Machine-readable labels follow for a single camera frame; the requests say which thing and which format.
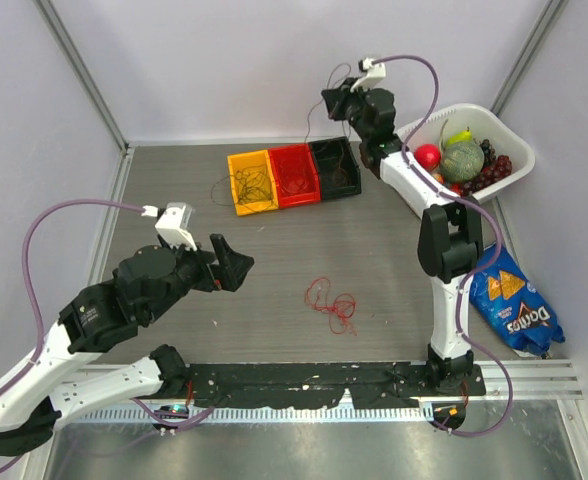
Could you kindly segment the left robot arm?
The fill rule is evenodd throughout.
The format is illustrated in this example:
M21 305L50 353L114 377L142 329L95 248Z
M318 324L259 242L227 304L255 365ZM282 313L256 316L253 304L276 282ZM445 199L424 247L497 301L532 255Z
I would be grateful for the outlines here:
M100 377L68 378L152 325L190 291L237 291L253 258L234 251L220 234L210 241L210 251L142 247L119 263L112 279L84 288L63 308L39 358L0 395L0 457L27 453L73 420L119 400L174 399L185 391L189 369L167 344Z

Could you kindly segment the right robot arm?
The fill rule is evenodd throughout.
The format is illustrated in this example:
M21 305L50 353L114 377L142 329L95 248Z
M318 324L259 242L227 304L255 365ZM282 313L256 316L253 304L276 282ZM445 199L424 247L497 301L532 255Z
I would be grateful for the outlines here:
M461 203L415 160L396 134L391 92L365 91L357 83L348 78L324 89L322 99L330 119L348 122L357 133L365 167L422 209L417 256L431 280L434 312L425 380L436 394L455 393L474 366L468 317L472 271L483 251L478 203Z

